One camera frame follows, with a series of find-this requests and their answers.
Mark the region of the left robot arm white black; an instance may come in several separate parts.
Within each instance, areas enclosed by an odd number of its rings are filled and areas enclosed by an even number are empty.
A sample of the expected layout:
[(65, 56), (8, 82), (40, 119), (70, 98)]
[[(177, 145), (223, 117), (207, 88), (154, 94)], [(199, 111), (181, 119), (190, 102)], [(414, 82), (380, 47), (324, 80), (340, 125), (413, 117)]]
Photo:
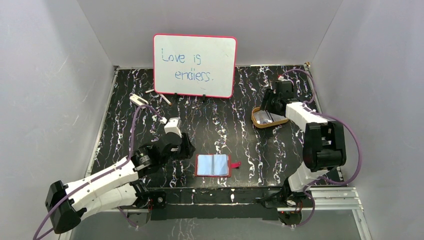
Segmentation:
[(168, 132), (93, 175), (69, 183), (58, 180), (49, 186), (44, 221), (51, 222), (52, 232), (63, 234), (105, 210), (133, 205), (144, 208), (150, 198), (141, 178), (156, 173), (169, 161), (190, 159), (195, 150), (185, 132)]

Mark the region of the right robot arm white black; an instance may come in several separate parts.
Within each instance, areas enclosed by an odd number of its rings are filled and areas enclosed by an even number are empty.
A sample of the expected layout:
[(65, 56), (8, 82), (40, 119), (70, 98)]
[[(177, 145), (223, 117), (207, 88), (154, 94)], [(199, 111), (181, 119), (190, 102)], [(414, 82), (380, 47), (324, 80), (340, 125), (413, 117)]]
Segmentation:
[(303, 131), (302, 163), (276, 194), (286, 206), (295, 207), (315, 181), (346, 163), (344, 126), (320, 116), (296, 99), (289, 80), (279, 80), (274, 89), (267, 89), (260, 109), (285, 117)]

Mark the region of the tan oval card tray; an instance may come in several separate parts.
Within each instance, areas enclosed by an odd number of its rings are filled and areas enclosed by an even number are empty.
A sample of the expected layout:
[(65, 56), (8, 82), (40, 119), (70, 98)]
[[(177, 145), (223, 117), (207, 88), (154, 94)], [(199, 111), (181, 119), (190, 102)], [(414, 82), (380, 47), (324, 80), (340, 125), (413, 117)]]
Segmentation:
[(270, 113), (255, 107), (251, 112), (251, 120), (253, 125), (258, 129), (270, 128), (277, 125), (285, 124), (289, 121), (285, 116)]

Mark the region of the red leather card holder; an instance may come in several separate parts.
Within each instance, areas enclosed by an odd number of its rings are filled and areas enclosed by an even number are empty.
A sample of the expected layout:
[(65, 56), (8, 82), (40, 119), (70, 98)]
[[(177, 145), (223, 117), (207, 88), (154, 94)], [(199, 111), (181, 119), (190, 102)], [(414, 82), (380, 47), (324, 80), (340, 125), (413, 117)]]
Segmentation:
[(241, 161), (232, 162), (227, 154), (198, 154), (195, 159), (196, 177), (229, 178), (232, 170), (241, 166)]

